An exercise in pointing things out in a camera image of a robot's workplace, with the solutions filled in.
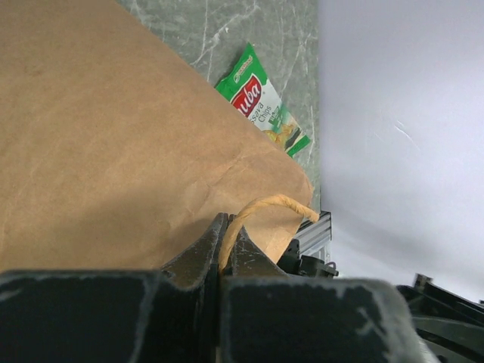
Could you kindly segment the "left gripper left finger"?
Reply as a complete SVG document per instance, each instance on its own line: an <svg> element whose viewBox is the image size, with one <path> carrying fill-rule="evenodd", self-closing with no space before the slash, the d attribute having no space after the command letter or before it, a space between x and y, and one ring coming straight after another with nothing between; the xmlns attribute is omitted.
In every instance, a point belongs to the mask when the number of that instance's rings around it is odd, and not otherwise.
<svg viewBox="0 0 484 363"><path fill-rule="evenodd" d="M3 362L213 362L218 214L192 245L148 270L1 275Z"/></svg>

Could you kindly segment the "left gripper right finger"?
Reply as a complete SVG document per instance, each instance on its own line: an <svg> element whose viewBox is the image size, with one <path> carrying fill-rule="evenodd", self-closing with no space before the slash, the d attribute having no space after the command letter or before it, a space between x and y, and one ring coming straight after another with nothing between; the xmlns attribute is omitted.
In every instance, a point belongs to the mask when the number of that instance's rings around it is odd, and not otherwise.
<svg viewBox="0 0 484 363"><path fill-rule="evenodd" d="M424 362L397 289L381 280L301 278L262 258L250 264L253 242L241 231L232 275L222 280L222 362Z"/></svg>

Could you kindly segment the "brown paper bag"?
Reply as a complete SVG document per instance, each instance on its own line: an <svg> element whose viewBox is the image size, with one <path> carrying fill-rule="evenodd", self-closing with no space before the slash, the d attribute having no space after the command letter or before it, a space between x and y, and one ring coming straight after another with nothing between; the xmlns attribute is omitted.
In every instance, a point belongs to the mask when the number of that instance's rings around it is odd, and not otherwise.
<svg viewBox="0 0 484 363"><path fill-rule="evenodd" d="M303 169L114 1L1 3L1 268L158 268Z"/></svg>

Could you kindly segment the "green cassava chips bag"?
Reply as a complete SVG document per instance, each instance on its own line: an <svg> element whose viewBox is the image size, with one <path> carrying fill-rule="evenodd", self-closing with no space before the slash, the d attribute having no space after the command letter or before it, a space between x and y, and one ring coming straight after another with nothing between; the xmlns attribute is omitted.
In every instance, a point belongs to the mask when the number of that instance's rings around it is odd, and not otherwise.
<svg viewBox="0 0 484 363"><path fill-rule="evenodd" d="M216 90L290 157L310 144L310 138L283 103L248 43L231 72Z"/></svg>

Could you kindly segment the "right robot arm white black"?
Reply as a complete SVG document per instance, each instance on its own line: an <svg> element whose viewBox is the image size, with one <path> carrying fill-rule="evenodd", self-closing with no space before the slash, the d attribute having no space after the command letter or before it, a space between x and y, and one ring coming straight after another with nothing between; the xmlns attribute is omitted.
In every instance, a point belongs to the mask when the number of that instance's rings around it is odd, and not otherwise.
<svg viewBox="0 0 484 363"><path fill-rule="evenodd" d="M335 262L302 255L298 240L290 242L278 267L307 278L341 276ZM413 285L396 288L410 309L428 362L483 361L483 302L471 302L444 290L421 274L416 275Z"/></svg>

